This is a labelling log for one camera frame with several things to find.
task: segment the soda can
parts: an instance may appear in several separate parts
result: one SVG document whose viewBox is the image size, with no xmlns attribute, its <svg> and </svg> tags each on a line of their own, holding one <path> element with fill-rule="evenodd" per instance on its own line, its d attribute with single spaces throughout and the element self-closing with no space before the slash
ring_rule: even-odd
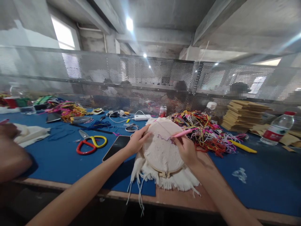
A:
<svg viewBox="0 0 301 226">
<path fill-rule="evenodd" d="M 167 107 L 161 106 L 159 111 L 159 117 L 160 118 L 166 117 L 166 114 L 167 114 Z"/>
</svg>

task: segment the stack of cardboard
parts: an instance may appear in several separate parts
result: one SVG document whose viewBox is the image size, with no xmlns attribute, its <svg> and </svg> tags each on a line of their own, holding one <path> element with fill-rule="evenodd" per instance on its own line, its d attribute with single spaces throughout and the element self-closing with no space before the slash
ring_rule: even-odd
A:
<svg viewBox="0 0 301 226">
<path fill-rule="evenodd" d="M 229 131 L 247 132 L 259 124 L 263 113 L 270 108 L 243 100 L 232 100 L 223 117 L 222 127 Z"/>
</svg>

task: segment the hand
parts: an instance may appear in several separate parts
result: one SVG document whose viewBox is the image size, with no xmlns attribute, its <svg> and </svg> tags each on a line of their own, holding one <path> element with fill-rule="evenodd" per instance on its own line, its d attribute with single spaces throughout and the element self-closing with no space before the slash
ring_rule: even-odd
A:
<svg viewBox="0 0 301 226">
<path fill-rule="evenodd" d="M 130 141 L 125 146 L 125 149 L 129 151 L 131 155 L 137 153 L 142 148 L 142 145 L 145 143 L 145 141 L 150 137 L 151 132 L 148 132 L 147 134 L 144 135 L 145 131 L 147 131 L 149 126 L 150 124 L 134 132 Z"/>
<path fill-rule="evenodd" d="M 178 138 L 171 137 L 171 140 L 177 145 L 181 159 L 188 167 L 198 162 L 194 143 L 186 135 Z"/>
<path fill-rule="evenodd" d="M 12 123 L 0 125 L 0 137 L 13 139 L 18 134 L 17 127 Z"/>
</svg>

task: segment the white fabric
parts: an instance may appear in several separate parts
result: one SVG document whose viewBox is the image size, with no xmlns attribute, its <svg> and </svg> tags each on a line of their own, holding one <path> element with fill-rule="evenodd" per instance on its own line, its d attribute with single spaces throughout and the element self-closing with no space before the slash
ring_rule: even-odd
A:
<svg viewBox="0 0 301 226">
<path fill-rule="evenodd" d="M 154 169 L 167 174 L 181 169 L 184 165 L 178 147 L 170 140 L 172 134 L 182 131 L 182 128 L 171 120 L 162 118 L 148 128 L 147 132 L 151 132 L 152 136 L 144 143 L 143 154 Z"/>
<path fill-rule="evenodd" d="M 154 118 L 150 118 L 146 124 L 153 123 L 155 120 Z M 167 120 L 166 118 L 158 118 L 158 120 Z M 132 183 L 134 182 L 135 178 L 137 178 L 137 185 L 139 188 L 139 204 L 142 209 L 142 213 L 144 211 L 144 206 L 142 204 L 142 196 L 141 196 L 141 189 L 143 185 L 143 181 L 148 180 L 155 180 L 155 184 L 158 185 L 162 189 L 171 190 L 176 189 L 179 191 L 188 191 L 190 189 L 193 190 L 193 196 L 194 192 L 196 192 L 199 196 L 201 194 L 194 188 L 195 186 L 198 186 L 200 182 L 197 180 L 197 178 L 192 174 L 192 172 L 189 170 L 189 168 L 184 165 L 182 169 L 174 174 L 171 174 L 170 178 L 163 178 L 159 177 L 159 172 L 154 170 L 146 161 L 142 150 L 140 150 L 135 158 L 134 168 L 131 174 L 131 181 L 129 184 L 129 190 L 131 190 Z"/>
<path fill-rule="evenodd" d="M 17 112 L 20 112 L 19 108 L 0 107 L 0 114 L 17 113 Z"/>
<path fill-rule="evenodd" d="M 50 128 L 43 128 L 39 126 L 25 126 L 17 123 L 14 123 L 14 125 L 19 131 L 21 131 L 20 134 L 14 139 L 14 142 L 16 142 L 23 148 L 50 135 L 48 133 L 50 131 Z"/>
</svg>

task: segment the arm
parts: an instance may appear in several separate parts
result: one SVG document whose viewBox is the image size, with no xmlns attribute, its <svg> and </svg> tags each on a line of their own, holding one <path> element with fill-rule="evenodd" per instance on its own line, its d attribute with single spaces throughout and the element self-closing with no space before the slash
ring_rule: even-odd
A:
<svg viewBox="0 0 301 226">
<path fill-rule="evenodd" d="M 32 165 L 24 148 L 13 141 L 17 133 L 14 124 L 0 126 L 0 183 L 16 178 Z"/>
<path fill-rule="evenodd" d="M 125 148 L 84 175 L 39 212 L 27 225 L 68 225 L 92 200 L 113 172 L 128 157 L 137 153 L 150 136 L 143 134 L 149 125 L 136 131 Z"/>
<path fill-rule="evenodd" d="M 241 202 L 231 192 L 226 191 L 198 161 L 194 143 L 187 136 L 179 137 L 179 139 L 173 137 L 173 140 L 179 148 L 181 158 L 198 181 L 202 183 L 229 226 L 261 225 L 249 214 Z"/>
</svg>

